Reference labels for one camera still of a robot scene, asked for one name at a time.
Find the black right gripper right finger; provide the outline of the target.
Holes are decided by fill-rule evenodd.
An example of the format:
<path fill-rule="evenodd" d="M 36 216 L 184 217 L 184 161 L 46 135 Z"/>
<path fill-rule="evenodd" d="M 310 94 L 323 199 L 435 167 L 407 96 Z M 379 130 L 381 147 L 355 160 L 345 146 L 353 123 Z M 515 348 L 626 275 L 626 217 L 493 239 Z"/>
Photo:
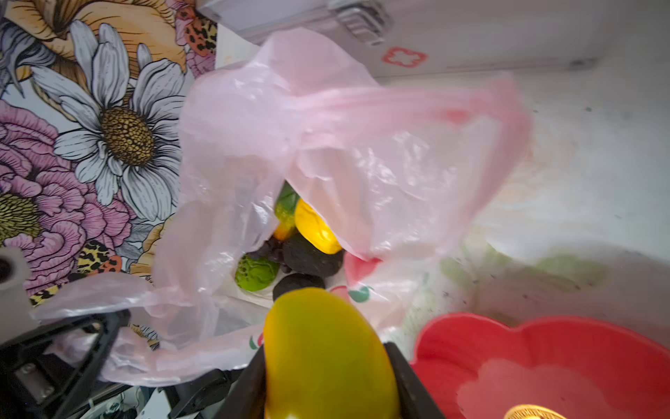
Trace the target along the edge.
<path fill-rule="evenodd" d="M 402 419 L 444 419 L 437 404 L 413 371 L 407 359 L 392 342 L 384 344 L 394 371 Z"/>

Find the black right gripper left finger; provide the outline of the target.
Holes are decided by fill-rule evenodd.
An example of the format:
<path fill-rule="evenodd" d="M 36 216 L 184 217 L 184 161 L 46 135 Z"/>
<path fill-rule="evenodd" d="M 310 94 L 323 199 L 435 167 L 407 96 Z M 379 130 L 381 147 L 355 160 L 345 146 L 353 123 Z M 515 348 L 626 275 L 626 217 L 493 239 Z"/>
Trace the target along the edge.
<path fill-rule="evenodd" d="M 223 399 L 214 418 L 264 419 L 266 394 L 265 348 L 261 346 Z"/>

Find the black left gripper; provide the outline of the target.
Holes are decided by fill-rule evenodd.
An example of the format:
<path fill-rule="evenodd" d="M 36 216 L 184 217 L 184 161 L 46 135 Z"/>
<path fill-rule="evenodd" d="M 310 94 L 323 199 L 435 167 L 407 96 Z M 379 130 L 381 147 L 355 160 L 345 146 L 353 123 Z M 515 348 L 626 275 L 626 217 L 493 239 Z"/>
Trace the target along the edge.
<path fill-rule="evenodd" d="M 94 390 L 119 331 L 131 314 L 122 310 L 61 319 L 1 345 L 1 417 L 66 418 Z M 73 366 L 46 351 L 73 332 L 92 337 Z"/>

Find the orange fruit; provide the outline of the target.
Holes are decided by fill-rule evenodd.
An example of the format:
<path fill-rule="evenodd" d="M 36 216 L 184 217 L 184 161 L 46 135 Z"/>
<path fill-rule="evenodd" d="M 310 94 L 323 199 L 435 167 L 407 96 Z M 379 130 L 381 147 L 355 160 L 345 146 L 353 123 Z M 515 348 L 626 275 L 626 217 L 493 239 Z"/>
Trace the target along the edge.
<path fill-rule="evenodd" d="M 394 370 L 362 314 L 320 288 L 279 297 L 263 328 L 267 418 L 398 418 Z"/>

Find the yellow bell pepper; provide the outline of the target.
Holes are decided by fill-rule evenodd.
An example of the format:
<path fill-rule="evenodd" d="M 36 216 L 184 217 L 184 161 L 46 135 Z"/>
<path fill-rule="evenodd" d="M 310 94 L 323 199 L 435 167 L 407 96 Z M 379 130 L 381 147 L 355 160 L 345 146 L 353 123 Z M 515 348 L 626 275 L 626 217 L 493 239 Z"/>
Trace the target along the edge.
<path fill-rule="evenodd" d="M 330 227 L 302 198 L 298 200 L 294 218 L 298 232 L 316 249 L 328 255 L 334 255 L 342 250 Z"/>

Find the pink plastic bag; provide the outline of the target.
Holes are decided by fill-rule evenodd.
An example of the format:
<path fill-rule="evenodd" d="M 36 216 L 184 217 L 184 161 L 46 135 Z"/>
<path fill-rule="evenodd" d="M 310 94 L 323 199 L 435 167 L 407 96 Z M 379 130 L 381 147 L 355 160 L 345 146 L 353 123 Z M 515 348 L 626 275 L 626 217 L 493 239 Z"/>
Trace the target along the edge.
<path fill-rule="evenodd" d="M 179 120 L 179 204 L 152 279 L 103 273 L 64 286 L 37 321 L 128 309 L 160 347 L 123 332 L 110 382 L 162 387 L 242 368 L 270 302 L 233 272 L 277 223 L 285 183 L 345 251 L 381 262 L 362 312 L 386 333 L 422 274 L 451 253 L 523 157 L 532 117 L 508 76 L 479 88 L 382 87 L 328 38 L 280 31 L 253 59 L 198 78 Z"/>

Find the dark purple grape bunch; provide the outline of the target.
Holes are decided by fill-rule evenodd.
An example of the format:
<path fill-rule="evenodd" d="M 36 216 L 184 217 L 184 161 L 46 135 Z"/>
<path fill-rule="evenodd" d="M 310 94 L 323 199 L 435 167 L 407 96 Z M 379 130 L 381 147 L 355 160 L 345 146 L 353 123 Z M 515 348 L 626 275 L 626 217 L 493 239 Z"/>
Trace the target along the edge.
<path fill-rule="evenodd" d="M 246 257 L 255 261 L 266 261 L 275 265 L 280 272 L 288 274 L 292 273 L 292 269 L 284 261 L 284 242 L 271 237 L 266 240 L 261 247 L 256 251 L 251 251 L 246 254 Z"/>

